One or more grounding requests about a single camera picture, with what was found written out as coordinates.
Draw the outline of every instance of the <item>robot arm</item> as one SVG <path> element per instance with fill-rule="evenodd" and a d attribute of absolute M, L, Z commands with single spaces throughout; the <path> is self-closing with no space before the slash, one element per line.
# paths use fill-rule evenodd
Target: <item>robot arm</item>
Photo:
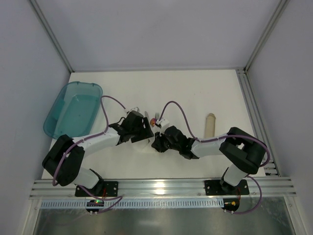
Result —
<path fill-rule="evenodd" d="M 61 186 L 70 183 L 82 185 L 89 189 L 90 193 L 98 195 L 103 191 L 103 179 L 93 170 L 81 167 L 83 158 L 90 154 L 110 146 L 116 146 L 131 140 L 132 143 L 153 137 L 149 121 L 137 111 L 130 111 L 121 124 L 109 125 L 106 133 L 88 138 L 92 135 L 70 138 L 67 135 L 60 136 L 43 161 L 43 167 L 54 175 L 63 154 L 75 142 L 84 141 L 74 146 L 65 158 L 58 171 L 56 180 Z"/>
<path fill-rule="evenodd" d="M 187 138 L 175 126 L 169 127 L 169 122 L 162 118 L 156 125 L 160 132 L 155 134 L 155 141 L 152 148 L 158 152 L 165 152 L 173 149 L 179 152 L 186 159 L 199 159 L 209 155 L 225 155 L 233 163 L 226 169 L 220 184 L 226 193 L 231 193 L 236 189 L 239 182 L 248 174 L 256 174 L 265 154 L 265 149 L 253 140 L 244 138 L 223 138 L 227 135 L 247 136 L 253 138 L 248 133 L 237 127 L 232 127 L 229 132 L 219 137 L 208 139 Z"/>

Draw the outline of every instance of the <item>white wall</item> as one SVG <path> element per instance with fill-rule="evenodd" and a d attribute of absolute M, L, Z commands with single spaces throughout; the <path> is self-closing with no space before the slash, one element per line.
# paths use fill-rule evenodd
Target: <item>white wall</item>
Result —
<path fill-rule="evenodd" d="M 243 67 L 279 0 L 37 0 L 75 71 Z"/>
<path fill-rule="evenodd" d="M 26 0 L 0 7 L 0 233 L 15 235 L 50 138 L 43 123 L 69 73 Z"/>
<path fill-rule="evenodd" d="M 250 72 L 280 170 L 313 222 L 313 1 L 292 0 Z"/>

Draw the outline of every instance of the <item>teal plastic container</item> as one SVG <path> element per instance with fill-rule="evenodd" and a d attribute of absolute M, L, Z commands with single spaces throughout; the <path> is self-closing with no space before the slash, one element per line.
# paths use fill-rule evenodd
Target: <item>teal plastic container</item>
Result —
<path fill-rule="evenodd" d="M 90 133 L 100 106 L 102 88 L 94 83 L 71 82 L 64 86 L 44 123 L 45 133 L 80 137 Z"/>

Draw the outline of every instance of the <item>black mounting plate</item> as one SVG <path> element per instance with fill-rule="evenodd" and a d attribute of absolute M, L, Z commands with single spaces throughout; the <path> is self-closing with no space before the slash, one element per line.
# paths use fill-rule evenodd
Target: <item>black mounting plate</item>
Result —
<path fill-rule="evenodd" d="M 106 189 L 106 197 L 116 197 L 118 192 L 118 182 L 117 181 L 104 181 L 103 190 L 98 193 L 97 197 L 102 197 L 104 188 Z M 90 197 L 85 191 L 83 191 L 79 186 L 76 187 L 75 197 Z"/>
<path fill-rule="evenodd" d="M 205 189 L 205 195 L 207 196 L 224 196 L 224 195 L 237 195 L 238 191 L 235 190 L 232 193 L 226 194 L 222 186 L 220 184 L 220 180 L 205 180 L 204 181 L 204 189 Z M 237 188 L 240 189 L 241 195 L 249 195 L 249 188 L 246 180 L 241 180 L 237 186 Z"/>

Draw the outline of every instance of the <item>fork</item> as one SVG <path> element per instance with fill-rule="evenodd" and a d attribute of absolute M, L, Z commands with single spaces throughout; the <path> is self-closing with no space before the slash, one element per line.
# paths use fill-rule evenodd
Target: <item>fork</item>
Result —
<path fill-rule="evenodd" d="M 155 119 L 156 119 L 156 121 L 160 119 L 160 113 L 156 113 Z"/>

